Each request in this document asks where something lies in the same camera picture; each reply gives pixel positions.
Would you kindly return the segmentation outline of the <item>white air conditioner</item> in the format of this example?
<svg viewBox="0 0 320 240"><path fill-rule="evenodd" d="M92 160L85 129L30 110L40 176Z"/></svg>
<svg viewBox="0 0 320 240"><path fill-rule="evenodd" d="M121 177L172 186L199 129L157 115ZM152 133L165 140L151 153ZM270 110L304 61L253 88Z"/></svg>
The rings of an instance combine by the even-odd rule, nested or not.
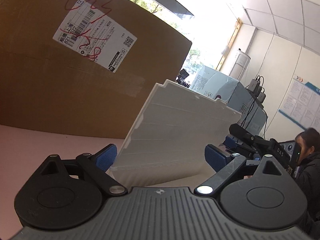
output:
<svg viewBox="0 0 320 240"><path fill-rule="evenodd" d="M251 58L246 53L244 53L243 51L238 51L237 57L235 58L233 68L229 76L236 80L241 80L250 61Z"/></svg>

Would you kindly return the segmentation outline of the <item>light blue cardboard box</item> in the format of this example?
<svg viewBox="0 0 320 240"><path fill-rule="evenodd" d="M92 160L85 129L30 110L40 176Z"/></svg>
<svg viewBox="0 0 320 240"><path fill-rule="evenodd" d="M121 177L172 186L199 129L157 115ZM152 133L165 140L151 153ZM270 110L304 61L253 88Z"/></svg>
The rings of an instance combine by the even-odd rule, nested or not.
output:
<svg viewBox="0 0 320 240"><path fill-rule="evenodd" d="M189 88L213 100L220 98L227 102L228 107L241 113L238 124L252 135L259 135L266 124L263 105L239 80L202 66Z"/></svg>

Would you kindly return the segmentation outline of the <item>person in black jacket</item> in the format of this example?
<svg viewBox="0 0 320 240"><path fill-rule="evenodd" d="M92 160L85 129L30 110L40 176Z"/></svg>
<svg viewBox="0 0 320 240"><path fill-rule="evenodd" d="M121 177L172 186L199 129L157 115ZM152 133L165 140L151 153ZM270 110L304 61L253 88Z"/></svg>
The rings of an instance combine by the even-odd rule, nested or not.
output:
<svg viewBox="0 0 320 240"><path fill-rule="evenodd" d="M308 128L295 138L301 147L296 183L308 201L306 218L301 228L313 239L319 239L319 133Z"/></svg>

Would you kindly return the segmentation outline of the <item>white ribbed storage box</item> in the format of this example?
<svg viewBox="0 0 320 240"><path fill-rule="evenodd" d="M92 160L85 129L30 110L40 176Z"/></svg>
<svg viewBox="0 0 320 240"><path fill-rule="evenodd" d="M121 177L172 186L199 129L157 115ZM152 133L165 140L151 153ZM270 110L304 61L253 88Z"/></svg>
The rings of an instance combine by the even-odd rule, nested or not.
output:
<svg viewBox="0 0 320 240"><path fill-rule="evenodd" d="M156 83L110 171L125 187L151 186L210 170L208 144L222 143L241 113L170 80Z"/></svg>

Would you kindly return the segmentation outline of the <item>wall poster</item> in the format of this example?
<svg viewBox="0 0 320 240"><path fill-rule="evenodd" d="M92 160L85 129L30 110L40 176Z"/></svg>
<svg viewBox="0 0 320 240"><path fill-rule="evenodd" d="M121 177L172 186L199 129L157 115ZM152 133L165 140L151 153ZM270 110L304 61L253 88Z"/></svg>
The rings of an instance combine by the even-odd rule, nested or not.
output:
<svg viewBox="0 0 320 240"><path fill-rule="evenodd" d="M302 129L320 126L319 88L306 79L295 76L284 96L278 112Z"/></svg>

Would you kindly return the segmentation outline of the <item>large brown cardboard box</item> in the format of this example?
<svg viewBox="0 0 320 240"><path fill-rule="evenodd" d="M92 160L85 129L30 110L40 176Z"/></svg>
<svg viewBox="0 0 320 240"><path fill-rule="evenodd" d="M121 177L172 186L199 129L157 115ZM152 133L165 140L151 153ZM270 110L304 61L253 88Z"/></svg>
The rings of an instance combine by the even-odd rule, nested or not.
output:
<svg viewBox="0 0 320 240"><path fill-rule="evenodd" d="M130 0L1 0L1 124L123 139L190 48Z"/></svg>

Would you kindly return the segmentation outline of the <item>black power adapters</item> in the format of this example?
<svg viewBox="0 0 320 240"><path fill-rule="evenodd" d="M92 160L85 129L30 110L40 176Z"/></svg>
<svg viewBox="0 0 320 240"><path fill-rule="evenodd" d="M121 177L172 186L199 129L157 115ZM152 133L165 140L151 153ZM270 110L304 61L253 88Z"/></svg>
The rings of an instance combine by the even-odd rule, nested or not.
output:
<svg viewBox="0 0 320 240"><path fill-rule="evenodd" d="M264 77L258 75L255 79L252 79L249 85L246 86L246 89L250 92L253 98L255 100L259 101L260 103L263 103L266 94L264 89Z"/></svg>

